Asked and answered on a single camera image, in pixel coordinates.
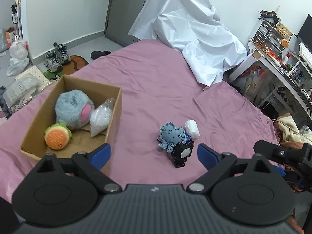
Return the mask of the grey door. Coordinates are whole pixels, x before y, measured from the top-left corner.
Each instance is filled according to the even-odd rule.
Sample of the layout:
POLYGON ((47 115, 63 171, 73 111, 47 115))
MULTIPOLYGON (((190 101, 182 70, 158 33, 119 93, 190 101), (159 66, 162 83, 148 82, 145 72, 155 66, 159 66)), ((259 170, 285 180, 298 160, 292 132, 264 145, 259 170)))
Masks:
POLYGON ((109 0, 105 36, 115 43, 125 47, 135 41, 128 35, 146 0, 109 0))

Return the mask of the grey sneaker left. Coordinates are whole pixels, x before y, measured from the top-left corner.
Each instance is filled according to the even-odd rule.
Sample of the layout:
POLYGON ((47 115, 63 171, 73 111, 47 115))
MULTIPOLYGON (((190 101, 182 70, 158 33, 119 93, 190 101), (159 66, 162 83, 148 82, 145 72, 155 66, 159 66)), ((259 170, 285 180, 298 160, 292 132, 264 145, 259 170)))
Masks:
POLYGON ((62 64, 57 58, 55 51, 49 51, 45 54, 44 65, 50 72, 59 72, 62 70, 62 64))

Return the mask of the black lace pouch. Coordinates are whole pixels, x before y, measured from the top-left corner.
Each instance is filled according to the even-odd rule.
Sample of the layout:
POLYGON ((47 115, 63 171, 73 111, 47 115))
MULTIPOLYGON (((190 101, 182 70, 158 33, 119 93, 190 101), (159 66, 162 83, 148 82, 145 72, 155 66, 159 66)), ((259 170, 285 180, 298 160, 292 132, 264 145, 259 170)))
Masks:
POLYGON ((187 142, 179 142, 171 152, 172 163, 176 168, 183 168, 188 157, 191 157, 194 148, 194 141, 192 139, 187 142))

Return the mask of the orange burger plush toy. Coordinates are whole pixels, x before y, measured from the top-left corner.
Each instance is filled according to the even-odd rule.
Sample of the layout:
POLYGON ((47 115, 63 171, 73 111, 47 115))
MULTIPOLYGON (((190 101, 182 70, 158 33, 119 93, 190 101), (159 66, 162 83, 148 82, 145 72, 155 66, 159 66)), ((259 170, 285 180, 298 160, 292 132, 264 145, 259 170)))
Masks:
POLYGON ((45 143, 52 150, 65 148, 71 137, 72 133, 64 123, 55 123, 44 132, 45 143))

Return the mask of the clear packaged bedding stack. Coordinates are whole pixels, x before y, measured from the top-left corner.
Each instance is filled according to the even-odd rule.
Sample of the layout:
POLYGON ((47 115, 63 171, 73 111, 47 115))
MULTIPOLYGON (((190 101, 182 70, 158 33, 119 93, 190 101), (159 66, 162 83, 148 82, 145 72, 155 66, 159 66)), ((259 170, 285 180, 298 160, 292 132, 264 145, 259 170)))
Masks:
POLYGON ((51 84, 52 82, 46 78, 37 66, 32 66, 18 75, 2 94, 5 107, 12 115, 31 102, 51 84))

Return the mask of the black monitor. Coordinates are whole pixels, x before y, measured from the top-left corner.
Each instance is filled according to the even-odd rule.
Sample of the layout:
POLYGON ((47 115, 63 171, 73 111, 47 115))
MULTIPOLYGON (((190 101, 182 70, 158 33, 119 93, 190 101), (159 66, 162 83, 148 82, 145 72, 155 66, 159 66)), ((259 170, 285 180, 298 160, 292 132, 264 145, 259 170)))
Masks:
POLYGON ((312 50, 312 17, 307 15, 300 31, 297 34, 299 43, 303 43, 310 51, 312 50))

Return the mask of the clear bag of white pellets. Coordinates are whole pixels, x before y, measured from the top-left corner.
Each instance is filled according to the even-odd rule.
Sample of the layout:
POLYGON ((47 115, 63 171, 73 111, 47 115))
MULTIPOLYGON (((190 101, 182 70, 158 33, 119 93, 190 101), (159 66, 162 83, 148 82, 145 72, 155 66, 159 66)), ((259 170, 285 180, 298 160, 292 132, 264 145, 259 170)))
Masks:
POLYGON ((92 111, 89 122, 91 138, 97 136, 108 128, 109 122, 113 115, 115 101, 115 98, 108 98, 92 111))

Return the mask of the white sheet cover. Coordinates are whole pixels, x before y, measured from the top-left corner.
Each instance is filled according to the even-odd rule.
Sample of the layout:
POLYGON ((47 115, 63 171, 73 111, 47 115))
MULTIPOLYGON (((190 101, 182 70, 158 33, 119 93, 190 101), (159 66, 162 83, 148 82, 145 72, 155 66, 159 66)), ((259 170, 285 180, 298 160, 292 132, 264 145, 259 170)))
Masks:
POLYGON ((129 30, 179 51, 198 83, 211 86, 247 56, 209 0, 146 0, 129 30))

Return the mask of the white desk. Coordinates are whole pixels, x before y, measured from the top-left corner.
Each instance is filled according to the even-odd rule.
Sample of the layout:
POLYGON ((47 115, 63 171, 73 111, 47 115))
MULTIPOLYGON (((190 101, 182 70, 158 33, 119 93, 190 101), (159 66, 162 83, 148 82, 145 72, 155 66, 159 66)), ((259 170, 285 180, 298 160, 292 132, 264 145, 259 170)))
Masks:
POLYGON ((268 69, 285 87, 291 92, 296 101, 302 106, 307 114, 311 114, 311 104, 304 95, 299 91, 299 88, 295 86, 295 83, 283 72, 277 65, 275 65, 272 59, 266 55, 252 40, 248 41, 250 52, 247 57, 241 62, 229 75, 227 82, 232 83, 246 70, 249 69, 254 63, 260 62, 261 66, 268 69))

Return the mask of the small drawer organizer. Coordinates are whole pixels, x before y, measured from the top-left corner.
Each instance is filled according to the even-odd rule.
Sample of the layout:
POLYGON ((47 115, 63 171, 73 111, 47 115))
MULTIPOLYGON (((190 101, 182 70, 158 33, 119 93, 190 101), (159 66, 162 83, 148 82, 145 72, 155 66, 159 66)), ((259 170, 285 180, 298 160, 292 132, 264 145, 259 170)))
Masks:
POLYGON ((281 45, 281 34, 265 20, 260 20, 255 27, 255 33, 252 40, 266 45, 272 50, 277 49, 278 51, 282 51, 283 49, 283 46, 281 45))

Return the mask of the cream blanket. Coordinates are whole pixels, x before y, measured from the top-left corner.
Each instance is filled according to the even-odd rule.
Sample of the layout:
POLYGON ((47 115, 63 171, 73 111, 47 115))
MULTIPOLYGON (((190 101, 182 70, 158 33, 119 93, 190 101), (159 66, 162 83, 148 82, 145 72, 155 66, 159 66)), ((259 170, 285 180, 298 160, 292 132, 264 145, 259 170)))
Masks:
POLYGON ((280 143, 296 142, 311 144, 311 130, 300 131, 290 113, 279 116, 274 121, 276 136, 280 143))

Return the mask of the blue tissue packet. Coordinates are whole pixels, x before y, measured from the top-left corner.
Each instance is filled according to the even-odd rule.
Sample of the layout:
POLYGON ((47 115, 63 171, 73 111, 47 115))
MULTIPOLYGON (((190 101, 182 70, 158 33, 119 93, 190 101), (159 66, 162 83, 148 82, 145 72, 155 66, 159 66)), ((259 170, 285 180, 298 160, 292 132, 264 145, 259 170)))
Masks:
POLYGON ((191 136, 186 133, 186 141, 192 140, 191 136))

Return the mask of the fluffy grey blue plush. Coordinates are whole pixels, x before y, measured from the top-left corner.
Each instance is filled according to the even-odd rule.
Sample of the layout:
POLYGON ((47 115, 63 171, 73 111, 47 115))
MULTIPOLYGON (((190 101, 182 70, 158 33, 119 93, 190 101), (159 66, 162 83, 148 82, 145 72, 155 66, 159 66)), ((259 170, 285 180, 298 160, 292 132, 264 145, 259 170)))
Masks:
POLYGON ((64 92, 54 107, 56 123, 64 123, 70 130, 83 128, 94 109, 93 101, 81 90, 64 92))

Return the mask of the white plastic bag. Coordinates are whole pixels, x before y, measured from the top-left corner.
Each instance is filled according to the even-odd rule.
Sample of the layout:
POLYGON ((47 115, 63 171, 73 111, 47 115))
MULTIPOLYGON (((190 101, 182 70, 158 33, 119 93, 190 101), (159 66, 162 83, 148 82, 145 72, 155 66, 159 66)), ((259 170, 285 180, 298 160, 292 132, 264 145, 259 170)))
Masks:
POLYGON ((16 36, 9 52, 10 59, 6 76, 12 77, 22 73, 29 64, 27 42, 16 36))

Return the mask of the grey blue felt octopus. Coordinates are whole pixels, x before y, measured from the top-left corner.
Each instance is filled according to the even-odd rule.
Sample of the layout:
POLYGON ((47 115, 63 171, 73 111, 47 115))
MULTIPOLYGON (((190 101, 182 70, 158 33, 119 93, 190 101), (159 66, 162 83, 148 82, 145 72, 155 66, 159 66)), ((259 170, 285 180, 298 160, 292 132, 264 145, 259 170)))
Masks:
POLYGON ((179 142, 186 142, 186 131, 181 126, 176 127, 172 122, 166 123, 160 127, 157 140, 158 147, 171 154, 179 142))

